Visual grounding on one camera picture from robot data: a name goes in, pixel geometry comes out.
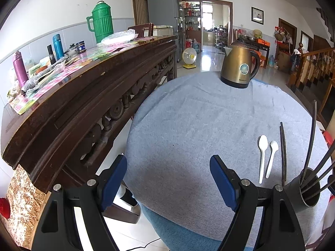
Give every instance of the gray tablecloth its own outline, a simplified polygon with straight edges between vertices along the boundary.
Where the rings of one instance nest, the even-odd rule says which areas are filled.
[[[304,166],[311,116],[278,87],[251,81],[247,89],[222,83],[219,72],[177,78],[158,88],[141,105],[132,123],[124,181],[135,198],[163,217],[212,239],[222,240],[234,212],[225,206],[209,170],[218,154],[240,178],[259,186],[260,150],[257,139],[277,141],[282,121],[287,145],[287,180]],[[327,151],[316,129],[309,167]],[[266,166],[271,150],[265,152]],[[262,187],[281,184],[281,152],[275,154],[269,179]],[[330,197],[298,214],[305,240],[320,222]],[[261,218],[257,210],[247,246],[253,246]]]

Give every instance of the pink water bottle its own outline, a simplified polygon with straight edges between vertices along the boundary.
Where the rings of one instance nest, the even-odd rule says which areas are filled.
[[[16,51],[12,60],[13,60],[13,65],[14,65],[17,79],[19,80],[19,84],[22,88],[24,84],[28,81],[29,78],[26,73],[26,69],[24,67],[21,52]]]

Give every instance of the wooden chair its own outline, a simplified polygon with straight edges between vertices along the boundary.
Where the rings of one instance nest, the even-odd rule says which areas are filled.
[[[149,37],[153,36],[153,23],[135,25],[132,27],[128,27],[128,29],[134,29],[135,33],[138,34],[138,38],[144,38],[145,30],[149,30]]]

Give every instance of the black bottle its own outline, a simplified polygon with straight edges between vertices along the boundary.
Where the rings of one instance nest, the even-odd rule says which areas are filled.
[[[55,56],[54,56],[54,52],[52,51],[51,44],[48,45],[48,52],[49,52],[49,58],[50,58],[51,65],[53,65],[53,64],[56,63],[56,59],[55,59]]]

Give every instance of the round sticker on kettle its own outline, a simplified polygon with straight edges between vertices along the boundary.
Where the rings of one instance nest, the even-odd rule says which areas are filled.
[[[247,74],[249,72],[248,64],[242,64],[240,66],[240,72],[243,73],[243,74]]]

